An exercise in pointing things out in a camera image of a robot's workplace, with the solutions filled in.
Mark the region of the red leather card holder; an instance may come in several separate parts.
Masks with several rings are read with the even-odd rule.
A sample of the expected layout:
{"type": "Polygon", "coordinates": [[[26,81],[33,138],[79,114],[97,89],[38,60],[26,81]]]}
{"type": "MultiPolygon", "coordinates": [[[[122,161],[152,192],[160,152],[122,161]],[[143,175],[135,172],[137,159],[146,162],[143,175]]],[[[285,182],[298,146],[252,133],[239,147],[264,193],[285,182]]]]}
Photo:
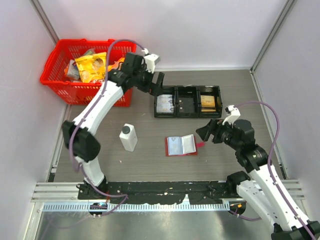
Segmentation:
{"type": "Polygon", "coordinates": [[[193,134],[185,136],[169,136],[164,139],[165,155],[167,157],[182,157],[198,154],[198,148],[204,147],[205,142],[197,142],[193,134]]]}

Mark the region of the silver VIP card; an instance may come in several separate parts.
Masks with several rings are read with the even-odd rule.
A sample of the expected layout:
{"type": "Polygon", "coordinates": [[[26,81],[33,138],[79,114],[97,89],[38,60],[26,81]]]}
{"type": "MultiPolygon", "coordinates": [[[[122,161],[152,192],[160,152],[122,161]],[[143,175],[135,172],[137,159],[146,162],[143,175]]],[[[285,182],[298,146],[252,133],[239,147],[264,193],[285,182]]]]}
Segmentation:
{"type": "Polygon", "coordinates": [[[167,138],[168,155],[176,156],[183,154],[182,138],[179,136],[171,136],[167,138]]]}

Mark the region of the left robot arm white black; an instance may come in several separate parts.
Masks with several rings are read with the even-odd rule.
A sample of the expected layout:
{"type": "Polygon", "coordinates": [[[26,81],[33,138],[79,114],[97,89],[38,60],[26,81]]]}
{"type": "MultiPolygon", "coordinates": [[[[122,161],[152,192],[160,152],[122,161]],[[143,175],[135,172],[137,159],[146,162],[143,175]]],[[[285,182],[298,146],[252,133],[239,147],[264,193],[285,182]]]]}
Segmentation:
{"type": "Polygon", "coordinates": [[[102,120],[133,87],[152,96],[162,91],[164,73],[159,73],[156,83],[153,83],[160,56],[147,50],[143,52],[144,55],[127,53],[119,68],[106,73],[106,80],[86,108],[74,120],[66,120],[61,126],[75,171],[82,171],[84,181],[90,186],[89,193],[95,199],[102,199],[108,191],[108,181],[98,160],[101,145],[95,138],[102,120]]]}

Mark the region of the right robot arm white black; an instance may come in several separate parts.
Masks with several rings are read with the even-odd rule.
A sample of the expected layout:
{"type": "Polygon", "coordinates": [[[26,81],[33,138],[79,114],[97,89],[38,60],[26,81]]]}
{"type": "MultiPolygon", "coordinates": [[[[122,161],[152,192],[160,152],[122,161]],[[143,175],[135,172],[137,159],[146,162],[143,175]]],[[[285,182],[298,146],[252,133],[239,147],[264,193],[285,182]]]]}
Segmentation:
{"type": "Polygon", "coordinates": [[[255,130],[248,120],[233,124],[212,119],[196,133],[206,142],[224,143],[235,150],[237,162],[245,169],[227,177],[226,193],[240,196],[268,226],[273,240],[317,240],[320,224],[311,221],[288,193],[267,152],[256,144],[255,130]]]}

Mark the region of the silver VIP cards stack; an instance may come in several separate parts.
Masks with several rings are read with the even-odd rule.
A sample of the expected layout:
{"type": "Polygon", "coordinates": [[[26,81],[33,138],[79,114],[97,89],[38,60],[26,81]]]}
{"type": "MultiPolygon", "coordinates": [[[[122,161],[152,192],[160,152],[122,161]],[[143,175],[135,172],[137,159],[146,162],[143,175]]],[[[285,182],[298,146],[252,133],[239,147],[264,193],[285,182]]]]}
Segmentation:
{"type": "Polygon", "coordinates": [[[162,94],[156,98],[156,112],[157,113],[173,113],[174,112],[174,98],[171,94],[162,94]]]}

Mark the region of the gold VIP cards stack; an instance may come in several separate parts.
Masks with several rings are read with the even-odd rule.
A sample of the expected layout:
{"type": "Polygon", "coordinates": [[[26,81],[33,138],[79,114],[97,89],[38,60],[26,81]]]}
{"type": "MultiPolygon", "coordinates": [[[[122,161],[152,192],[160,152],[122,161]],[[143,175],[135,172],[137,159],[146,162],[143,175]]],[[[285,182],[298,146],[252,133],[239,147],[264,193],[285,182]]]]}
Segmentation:
{"type": "Polygon", "coordinates": [[[213,95],[201,95],[201,111],[216,112],[216,101],[213,95]]]}

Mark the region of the black three-compartment card tray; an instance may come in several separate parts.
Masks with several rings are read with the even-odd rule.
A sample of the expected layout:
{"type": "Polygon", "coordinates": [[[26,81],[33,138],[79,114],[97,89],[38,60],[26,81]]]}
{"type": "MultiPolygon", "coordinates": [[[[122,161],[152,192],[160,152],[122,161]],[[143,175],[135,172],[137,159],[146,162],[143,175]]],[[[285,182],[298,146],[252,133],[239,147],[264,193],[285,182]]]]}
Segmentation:
{"type": "Polygon", "coordinates": [[[219,118],[223,103],[219,86],[163,86],[154,97],[156,118],[219,118]]]}

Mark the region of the black VIP cards stack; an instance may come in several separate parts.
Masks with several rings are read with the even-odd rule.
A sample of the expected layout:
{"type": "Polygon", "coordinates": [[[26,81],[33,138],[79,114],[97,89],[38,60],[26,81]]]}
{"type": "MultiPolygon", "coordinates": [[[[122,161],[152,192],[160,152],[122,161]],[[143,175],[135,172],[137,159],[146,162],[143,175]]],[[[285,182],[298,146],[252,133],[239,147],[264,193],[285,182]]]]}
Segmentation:
{"type": "Polygon", "coordinates": [[[180,113],[192,114],[195,112],[194,99],[191,97],[181,97],[178,100],[178,110],[180,113]]]}

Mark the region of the orange snack bag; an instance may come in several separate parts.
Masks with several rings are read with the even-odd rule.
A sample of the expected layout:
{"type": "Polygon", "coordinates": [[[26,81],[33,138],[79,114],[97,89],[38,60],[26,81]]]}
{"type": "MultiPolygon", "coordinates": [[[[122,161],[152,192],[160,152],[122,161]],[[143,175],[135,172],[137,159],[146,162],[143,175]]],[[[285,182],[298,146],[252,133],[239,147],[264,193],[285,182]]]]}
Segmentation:
{"type": "Polygon", "coordinates": [[[121,57],[119,60],[115,61],[113,64],[108,65],[107,70],[111,71],[111,70],[118,70],[121,65],[124,63],[125,58],[121,57]]]}

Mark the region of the white plastic bottle black cap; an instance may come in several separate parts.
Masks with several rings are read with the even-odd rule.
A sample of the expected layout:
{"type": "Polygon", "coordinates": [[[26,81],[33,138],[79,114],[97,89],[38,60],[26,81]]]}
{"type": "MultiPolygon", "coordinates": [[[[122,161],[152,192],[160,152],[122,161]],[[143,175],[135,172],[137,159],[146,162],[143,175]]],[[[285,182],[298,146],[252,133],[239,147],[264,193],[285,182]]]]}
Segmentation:
{"type": "Polygon", "coordinates": [[[131,124],[124,124],[119,134],[120,141],[124,149],[128,152],[133,152],[138,143],[138,137],[135,127],[131,124]]]}

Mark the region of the yellow snack bag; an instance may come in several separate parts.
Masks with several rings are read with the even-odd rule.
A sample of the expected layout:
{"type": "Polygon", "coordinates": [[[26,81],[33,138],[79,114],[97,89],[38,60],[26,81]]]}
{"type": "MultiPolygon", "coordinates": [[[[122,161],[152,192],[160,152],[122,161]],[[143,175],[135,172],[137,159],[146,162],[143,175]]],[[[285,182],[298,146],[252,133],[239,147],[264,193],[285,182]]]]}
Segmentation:
{"type": "Polygon", "coordinates": [[[86,84],[102,84],[106,74],[106,52],[84,55],[75,59],[80,80],[86,84]]]}

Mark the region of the blue and white small box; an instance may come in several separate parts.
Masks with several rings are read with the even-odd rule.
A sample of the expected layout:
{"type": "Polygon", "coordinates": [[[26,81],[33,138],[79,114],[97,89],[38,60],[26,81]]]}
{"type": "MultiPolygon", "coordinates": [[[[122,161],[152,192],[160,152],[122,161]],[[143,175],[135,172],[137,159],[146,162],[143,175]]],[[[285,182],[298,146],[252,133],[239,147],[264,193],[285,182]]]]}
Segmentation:
{"type": "Polygon", "coordinates": [[[71,79],[73,81],[78,81],[80,79],[79,70],[77,66],[75,66],[76,62],[71,59],[69,63],[67,64],[66,68],[64,69],[64,75],[68,79],[71,79]]]}

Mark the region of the red plastic shopping basket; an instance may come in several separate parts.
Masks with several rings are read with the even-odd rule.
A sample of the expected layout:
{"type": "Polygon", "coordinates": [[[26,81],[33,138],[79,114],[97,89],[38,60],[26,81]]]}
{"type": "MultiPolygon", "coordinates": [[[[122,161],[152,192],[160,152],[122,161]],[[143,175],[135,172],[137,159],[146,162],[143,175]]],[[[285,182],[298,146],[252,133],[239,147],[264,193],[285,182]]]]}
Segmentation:
{"type": "Polygon", "coordinates": [[[97,94],[102,83],[83,83],[81,79],[71,80],[65,77],[65,68],[70,60],[97,53],[106,52],[105,72],[126,53],[134,53],[136,44],[121,41],[110,47],[112,39],[92,41],[86,39],[59,40],[44,66],[40,82],[51,88],[62,100],[70,105],[87,105],[97,94]]]}

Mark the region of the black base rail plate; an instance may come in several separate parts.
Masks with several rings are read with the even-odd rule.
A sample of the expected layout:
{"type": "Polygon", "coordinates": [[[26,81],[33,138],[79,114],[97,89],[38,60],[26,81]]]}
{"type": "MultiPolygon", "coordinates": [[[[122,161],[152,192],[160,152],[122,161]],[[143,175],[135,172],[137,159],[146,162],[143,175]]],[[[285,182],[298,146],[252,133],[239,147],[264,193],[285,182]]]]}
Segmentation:
{"type": "Polygon", "coordinates": [[[181,204],[188,197],[192,205],[217,204],[223,199],[236,199],[240,196],[232,190],[227,182],[220,181],[131,181],[109,182],[103,196],[96,192],[88,183],[78,183],[79,200],[109,200],[119,204],[125,197],[126,204],[134,205],[174,205],[181,204]]]}

